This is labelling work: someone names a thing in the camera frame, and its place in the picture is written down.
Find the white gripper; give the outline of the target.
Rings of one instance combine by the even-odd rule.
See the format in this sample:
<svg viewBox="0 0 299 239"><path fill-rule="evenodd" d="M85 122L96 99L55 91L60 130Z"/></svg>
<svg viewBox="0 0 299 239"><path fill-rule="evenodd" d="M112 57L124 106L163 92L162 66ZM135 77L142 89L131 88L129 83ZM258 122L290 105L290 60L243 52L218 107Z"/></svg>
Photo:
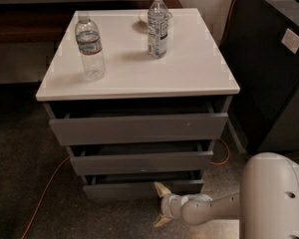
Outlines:
<svg viewBox="0 0 299 239"><path fill-rule="evenodd" d="M176 195L160 182L155 182L154 187L157 195L162 198L161 213L153 224L154 228L158 228L168 223L170 219L178 219L181 217L181 208L189 200L187 195Z"/></svg>

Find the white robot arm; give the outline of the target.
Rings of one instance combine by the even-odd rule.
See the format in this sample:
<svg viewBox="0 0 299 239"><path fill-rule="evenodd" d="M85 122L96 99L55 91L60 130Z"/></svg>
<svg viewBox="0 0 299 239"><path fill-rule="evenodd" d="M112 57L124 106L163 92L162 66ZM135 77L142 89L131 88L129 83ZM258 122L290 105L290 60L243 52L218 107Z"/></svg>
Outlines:
<svg viewBox="0 0 299 239"><path fill-rule="evenodd" d="M299 164L283 155L252 156L240 190L219 199L202 193L177 195L160 182L154 187L161 199L156 227L173 219L189 225L237 219L239 239L299 239Z"/></svg>

